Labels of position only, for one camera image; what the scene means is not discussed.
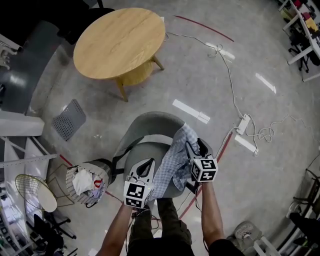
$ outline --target gray chair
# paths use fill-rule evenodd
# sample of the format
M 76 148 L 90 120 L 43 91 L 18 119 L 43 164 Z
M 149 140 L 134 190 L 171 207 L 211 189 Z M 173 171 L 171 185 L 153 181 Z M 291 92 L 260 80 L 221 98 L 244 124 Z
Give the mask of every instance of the gray chair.
M 147 112 L 138 116 L 128 128 L 113 156 L 111 182 L 118 174 L 123 174 L 123 179 L 126 180 L 132 166 L 147 158 L 155 161 L 155 175 L 170 145 L 160 142 L 139 142 L 148 135 L 164 135 L 173 138 L 184 124 L 185 122 L 178 117 L 165 112 Z M 117 168 L 118 161 L 127 153 L 124 168 Z M 186 186 L 195 193 L 199 183 L 192 185 L 188 182 Z M 163 197 L 175 198 L 182 193 L 183 191 L 178 190 L 171 179 Z

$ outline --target laundry basket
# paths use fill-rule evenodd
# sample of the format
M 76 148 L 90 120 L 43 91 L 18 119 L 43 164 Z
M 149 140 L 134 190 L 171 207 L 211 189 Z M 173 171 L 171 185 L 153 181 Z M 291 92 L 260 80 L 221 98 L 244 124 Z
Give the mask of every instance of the laundry basket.
M 103 181 L 102 193 L 98 198 L 94 198 L 93 196 L 88 196 L 85 193 L 81 195 L 77 195 L 76 190 L 73 185 L 74 174 L 79 167 L 86 169 L 92 174 L 98 175 Z M 106 159 L 98 159 L 94 161 L 84 162 L 79 165 L 72 166 L 68 168 L 65 177 L 66 188 L 70 194 L 70 196 L 77 202 L 81 204 L 85 204 L 87 208 L 93 207 L 97 204 L 102 196 L 105 194 L 107 187 L 109 186 L 111 179 L 111 162 Z

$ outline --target black and white marker cube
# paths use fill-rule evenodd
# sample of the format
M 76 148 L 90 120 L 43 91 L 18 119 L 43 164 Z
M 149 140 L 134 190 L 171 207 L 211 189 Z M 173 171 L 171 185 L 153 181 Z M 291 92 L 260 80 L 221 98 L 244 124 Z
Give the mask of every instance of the black and white marker cube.
M 134 208 L 144 208 L 148 202 L 154 186 L 147 184 L 138 184 L 136 182 L 124 182 L 124 204 Z
M 217 172 L 217 160 L 211 155 L 208 158 L 193 159 L 191 173 L 197 182 L 212 182 Z

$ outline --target person's left arm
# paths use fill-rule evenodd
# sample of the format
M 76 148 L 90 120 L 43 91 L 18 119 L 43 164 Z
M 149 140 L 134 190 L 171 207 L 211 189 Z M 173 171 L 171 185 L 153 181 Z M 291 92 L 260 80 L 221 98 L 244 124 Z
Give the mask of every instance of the person's left arm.
M 96 256 L 119 256 L 128 233 L 132 208 L 122 203 Z

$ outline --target person's right arm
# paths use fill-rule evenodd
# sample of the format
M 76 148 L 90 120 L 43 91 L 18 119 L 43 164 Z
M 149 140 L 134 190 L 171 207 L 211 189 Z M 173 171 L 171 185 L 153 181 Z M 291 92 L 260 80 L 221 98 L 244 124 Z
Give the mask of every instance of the person's right arm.
M 202 183 L 201 225 L 203 238 L 209 246 L 219 239 L 225 239 L 222 218 L 212 182 Z

